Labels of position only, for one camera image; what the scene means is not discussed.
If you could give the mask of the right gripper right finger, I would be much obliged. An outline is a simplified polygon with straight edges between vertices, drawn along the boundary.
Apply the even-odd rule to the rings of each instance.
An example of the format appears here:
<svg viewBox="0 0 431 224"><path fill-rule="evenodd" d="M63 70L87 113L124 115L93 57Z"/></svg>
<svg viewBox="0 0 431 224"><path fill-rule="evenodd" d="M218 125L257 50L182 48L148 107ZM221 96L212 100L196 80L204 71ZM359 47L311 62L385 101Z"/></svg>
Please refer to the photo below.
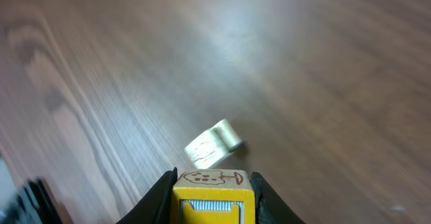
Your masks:
<svg viewBox="0 0 431 224"><path fill-rule="evenodd" d="M260 173L253 172L250 182L255 192L255 223L305 224Z"/></svg>

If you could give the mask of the yellow top block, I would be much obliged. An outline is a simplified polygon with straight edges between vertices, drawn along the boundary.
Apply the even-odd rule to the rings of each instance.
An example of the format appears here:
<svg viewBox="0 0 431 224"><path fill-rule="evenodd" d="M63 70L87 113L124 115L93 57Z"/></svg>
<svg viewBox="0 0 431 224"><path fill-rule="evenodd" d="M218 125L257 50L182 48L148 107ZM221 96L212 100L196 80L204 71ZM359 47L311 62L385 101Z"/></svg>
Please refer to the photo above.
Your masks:
<svg viewBox="0 0 431 224"><path fill-rule="evenodd" d="M174 184L172 224L255 224L255 191L242 170L193 170Z"/></svg>

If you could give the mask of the pale drawing wooden block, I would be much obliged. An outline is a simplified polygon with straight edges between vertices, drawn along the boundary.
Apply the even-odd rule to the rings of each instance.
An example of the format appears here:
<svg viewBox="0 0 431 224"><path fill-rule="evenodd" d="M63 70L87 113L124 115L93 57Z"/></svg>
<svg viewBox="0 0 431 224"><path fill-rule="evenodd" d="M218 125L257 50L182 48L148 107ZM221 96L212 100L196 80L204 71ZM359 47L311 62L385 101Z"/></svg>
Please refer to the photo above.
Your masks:
<svg viewBox="0 0 431 224"><path fill-rule="evenodd" d="M192 140L185 153L197 169L209 169L233 154L244 141L227 119L219 121Z"/></svg>

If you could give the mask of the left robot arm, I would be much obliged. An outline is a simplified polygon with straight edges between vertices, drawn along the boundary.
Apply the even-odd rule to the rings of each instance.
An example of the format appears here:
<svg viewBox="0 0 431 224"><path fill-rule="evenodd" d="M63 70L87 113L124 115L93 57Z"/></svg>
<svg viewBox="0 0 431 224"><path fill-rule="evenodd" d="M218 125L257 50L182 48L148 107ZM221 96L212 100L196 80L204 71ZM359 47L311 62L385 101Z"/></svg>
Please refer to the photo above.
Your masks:
<svg viewBox="0 0 431 224"><path fill-rule="evenodd" d="M47 181L37 177L16 186L1 158L1 224L72 224L65 206L58 202Z"/></svg>

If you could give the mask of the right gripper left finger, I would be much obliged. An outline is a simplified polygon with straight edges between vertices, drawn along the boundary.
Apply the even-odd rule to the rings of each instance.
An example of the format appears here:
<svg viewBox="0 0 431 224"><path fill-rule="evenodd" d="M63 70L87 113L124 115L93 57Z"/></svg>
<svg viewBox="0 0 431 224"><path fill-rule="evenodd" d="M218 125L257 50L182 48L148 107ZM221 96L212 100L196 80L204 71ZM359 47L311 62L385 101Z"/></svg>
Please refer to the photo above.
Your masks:
<svg viewBox="0 0 431 224"><path fill-rule="evenodd" d="M172 189L177 180L176 167L165 172L117 224L168 224Z"/></svg>

